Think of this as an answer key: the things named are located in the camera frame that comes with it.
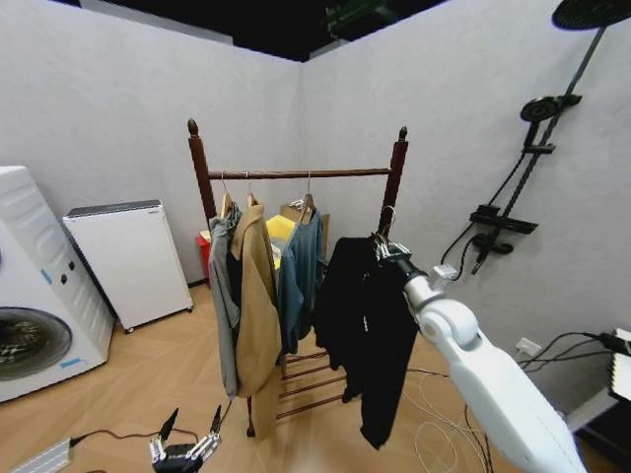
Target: white wall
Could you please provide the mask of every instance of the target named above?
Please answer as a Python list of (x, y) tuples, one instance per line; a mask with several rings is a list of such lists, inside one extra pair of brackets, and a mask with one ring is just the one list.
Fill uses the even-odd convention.
[[(306, 166), (385, 166), (407, 125), (391, 234), (430, 268), (516, 162), (523, 104), (562, 94), (587, 50), (594, 33), (552, 27), (556, 4), (452, 0), (310, 61)], [(605, 34), (577, 89), (583, 102), (563, 116), (557, 151), (535, 168), (514, 217), (540, 227), (452, 289), (511, 353), (521, 336), (547, 343), (569, 330), (629, 328), (629, 50), (630, 24)], [(333, 214), (331, 241), (376, 228), (384, 185), (379, 177), (312, 185), (316, 204)], [(606, 358), (549, 365), (535, 379), (569, 410), (603, 386), (605, 366)]]
[[(216, 169), (282, 169), (301, 153), (298, 63), (11, 0), (0, 2), (0, 64), (0, 165), (29, 167), (58, 217), (161, 199), (189, 282), (203, 277), (194, 237), (205, 224), (187, 118)], [(245, 200), (243, 185), (229, 188)], [(291, 188), (252, 185), (272, 210)]]

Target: clothes rack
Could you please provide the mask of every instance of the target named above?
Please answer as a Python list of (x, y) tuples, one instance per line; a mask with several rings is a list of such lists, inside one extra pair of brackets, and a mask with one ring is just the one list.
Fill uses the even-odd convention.
[[(378, 233), (387, 237), (390, 224), (393, 217), (393, 209), (396, 204), (396, 195), (398, 193), (398, 187), (401, 182), (401, 176), (403, 174), (403, 165), (405, 164), (405, 155), (407, 152), (408, 142), (405, 140), (407, 135), (407, 128), (402, 127), (398, 132), (398, 139), (394, 142), (392, 147), (392, 156), (388, 168), (371, 168), (371, 169), (322, 169), (322, 170), (273, 170), (273, 171), (258, 171), (258, 170), (246, 170), (246, 171), (227, 171), (227, 170), (213, 170), (208, 169), (208, 162), (204, 153), (204, 145), (199, 137), (199, 128), (197, 123), (192, 118), (188, 119), (188, 147), (190, 148), (190, 155), (195, 168), (195, 175), (197, 177), (197, 185), (199, 187), (199, 194), (201, 196), (202, 205), (204, 208), (204, 214), (206, 215), (206, 224), (208, 221), (217, 215), (217, 209), (215, 207), (215, 197), (213, 195), (213, 189), (210, 185), (211, 180), (235, 180), (235, 179), (297, 179), (297, 178), (320, 178), (320, 177), (357, 177), (366, 175), (387, 175), (386, 190), (384, 192), (384, 201), (380, 211), (380, 221), (378, 225)], [(305, 355), (287, 360), (286, 364), (300, 362), (302, 360), (317, 359), (324, 357), (326, 352), (318, 352), (311, 355)], [(319, 372), (326, 370), (328, 365), (304, 370), (302, 372), (295, 372), (286, 374), (283, 370), (283, 376), (281, 380), (294, 379), (305, 374), (312, 372)], [(280, 394), (280, 398), (285, 398), (294, 394), (305, 392), (311, 389), (316, 389), (334, 382), (345, 379), (346, 376), (338, 376), (333, 379), (316, 382), (307, 386), (296, 388), (290, 391), (285, 391)], [(283, 419), (293, 414), (313, 409), (314, 407), (327, 404), (329, 402), (341, 399), (342, 395), (336, 395), (327, 397), (319, 401), (307, 404), (304, 406), (291, 409), (287, 412), (282, 412), (276, 415), (276, 419)], [(247, 410), (249, 416), (249, 427), (247, 434), (249, 437), (254, 435), (254, 430), (251, 422), (251, 399), (247, 399)]]

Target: white cable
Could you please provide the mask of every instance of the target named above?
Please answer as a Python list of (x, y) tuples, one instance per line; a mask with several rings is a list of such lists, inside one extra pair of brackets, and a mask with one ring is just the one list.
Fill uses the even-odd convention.
[(425, 378), (427, 376), (428, 376), (428, 374), (425, 374), (424, 376), (422, 376), (419, 379), (419, 381), (418, 381), (418, 390), (421, 393), (421, 397), (423, 398), (425, 403), (430, 407), (430, 409), (432, 409), (434, 411), (434, 414), (436, 414), (436, 416), (438, 416), (439, 419), (442, 419), (444, 422), (446, 422), (450, 426), (454, 427), (455, 429), (458, 429), (459, 431), (475, 432), (477, 434), (478, 433), (484, 434), (484, 432), (482, 430), (480, 430), (480, 429), (472, 429), (470, 427), (461, 426), (460, 424), (455, 423), (454, 421), (452, 421), (447, 416), (444, 416), (442, 412), (440, 412), (438, 409), (436, 409), (436, 407), (434, 407), (434, 404), (432, 404), (429, 401), (429, 399), (427, 397), (425, 397), (425, 393), (423, 392), (423, 388), (421, 387), (421, 384), (423, 383), (423, 381), (425, 380)]
[[(425, 398), (425, 395), (423, 394), (423, 390), (421, 389), (421, 381), (423, 379), (425, 379), (427, 376), (429, 376), (430, 374), (427, 373), (425, 374), (421, 379), (419, 379), (419, 391), (421, 392), (421, 395), (423, 396), (423, 399), (427, 402), (427, 399)], [(473, 449), (473, 451), (475, 452), (475, 455), (477, 456), (478, 460), (480, 460), (480, 465), (482, 465), (482, 471), (486, 471), (486, 465), (484, 462), (484, 458), (482, 458), (482, 455), (480, 454), (480, 452), (478, 451), (478, 449), (475, 447), (475, 445), (473, 444), (473, 441), (471, 441), (471, 439), (469, 438), (469, 436), (467, 434), (472, 434), (474, 432), (481, 432), (481, 431), (476, 431), (474, 429), (468, 429), (466, 427), (460, 426), (459, 424), (456, 424), (455, 422), (453, 422), (450, 419), (447, 419), (446, 417), (443, 417), (438, 411), (436, 412), (431, 412), (430, 410), (424, 408), (423, 406), (421, 406), (419, 403), (417, 403), (414, 399), (412, 399), (406, 392), (405, 390), (403, 390), (403, 396), (405, 396), (407, 398), (408, 401), (410, 401), (412, 404), (414, 404), (416, 407), (418, 407), (419, 409), (421, 409), (423, 412), (425, 412), (426, 414), (430, 415), (431, 417), (434, 417), (435, 419), (438, 419), (441, 422), (444, 422), (445, 424), (453, 427), (454, 429), (456, 429), (456, 432), (458, 432), (466, 441), (469, 445), (471, 445), (471, 448)], [(418, 452), (418, 447), (416, 446), (416, 438), (417, 436), (414, 436), (415, 440), (414, 440), (414, 448), (416, 449), (416, 454), (417, 456), (419, 456), (419, 460), (421, 461), (421, 465), (423, 465), (423, 467), (426, 469), (427, 471), (427, 467), (425, 466), (425, 463), (423, 462), (423, 460), (420, 458), (420, 454)]]
[(416, 433), (414, 434), (414, 449), (416, 450), (416, 456), (418, 456), (418, 461), (421, 462), (421, 465), (423, 466), (423, 468), (425, 468), (425, 471), (427, 473), (431, 473), (430, 469), (427, 467), (427, 465), (425, 464), (425, 461), (423, 461), (423, 457), (421, 456), (421, 452), (418, 451), (418, 435), (420, 434), (420, 432), (423, 430), (423, 428), (425, 426), (431, 426), (434, 429), (436, 429), (437, 431), (439, 431), (441, 434), (443, 434), (443, 436), (445, 437), (445, 440), (447, 441), (447, 443), (450, 445), (450, 447), (452, 448), (452, 453), (454, 454), (454, 465), (452, 465), (448, 470), (445, 470), (444, 473), (452, 473), (454, 471), (456, 471), (457, 469), (457, 453), (456, 453), (456, 446), (454, 445), (454, 443), (452, 442), (452, 440), (450, 439), (450, 437), (447, 435), (447, 433), (441, 429), (437, 424), (434, 424), (433, 422), (424, 422), (423, 424), (421, 424), (420, 426), (418, 426), (418, 429), (416, 430)]

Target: hanger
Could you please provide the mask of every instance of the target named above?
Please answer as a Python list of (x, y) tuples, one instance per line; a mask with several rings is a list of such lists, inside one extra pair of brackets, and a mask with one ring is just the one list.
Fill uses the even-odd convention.
[(252, 194), (252, 179), (249, 178), (249, 170), (245, 172), (245, 178), (247, 179), (247, 197), (245, 200), (247, 201), (247, 206), (249, 208), (256, 205), (256, 198), (254, 197), (254, 194)]
[(226, 218), (228, 212), (233, 207), (233, 199), (228, 193), (228, 187), (226, 187), (226, 181), (224, 180), (224, 172), (221, 171), (221, 182), (224, 184), (224, 198), (221, 202), (221, 213), (219, 214), (222, 219)]
[[(385, 209), (390, 209), (392, 211), (392, 220), (384, 227), (384, 230), (392, 227), (394, 221), (396, 220), (396, 211), (394, 210), (394, 207), (392, 207), (391, 205), (386, 205), (382, 208), (382, 212)], [(405, 246), (390, 241), (382, 234), (374, 233), (373, 237), (375, 239), (375, 256), (377, 257), (378, 262), (400, 256), (409, 257), (409, 255), (412, 254), (411, 251)]]
[(299, 222), (303, 225), (306, 225), (311, 221), (312, 216), (314, 215), (314, 211), (316, 210), (316, 206), (314, 205), (314, 197), (311, 195), (312, 172), (308, 170), (307, 173), (307, 194), (305, 194), (305, 198), (303, 199), (303, 213), (300, 215), (299, 220)]

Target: clothing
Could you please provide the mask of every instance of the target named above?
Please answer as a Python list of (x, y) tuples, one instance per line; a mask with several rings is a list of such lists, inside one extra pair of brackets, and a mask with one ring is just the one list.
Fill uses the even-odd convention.
[(312, 328), (316, 290), (322, 285), (324, 244), (322, 218), (296, 223), (283, 249), (278, 276), (278, 312), (283, 353), (297, 353), (298, 340)]
[(252, 397), (252, 421), (256, 436), (271, 432), (278, 405), (281, 351), (276, 310), (274, 264), (263, 206), (245, 210), (230, 249), (242, 263), (241, 323), (236, 348), (238, 395)]
[(234, 293), (231, 288), (231, 281), (237, 278), (233, 275), (231, 279), (229, 273), (228, 258), (234, 260), (234, 257), (228, 252), (228, 247), (241, 215), (237, 204), (233, 204), (225, 219), (214, 217), (208, 223), (212, 241), (208, 258), (208, 275), (213, 293), (215, 315), (217, 316), (221, 378), (226, 388), (226, 394), (230, 399), (235, 397), (238, 388), (235, 342), (239, 334), (241, 310), (234, 302)]
[(361, 432), (374, 448), (390, 435), (418, 330), (402, 290), (370, 238), (341, 238), (315, 303), (316, 343), (346, 370), (343, 400), (362, 393)]

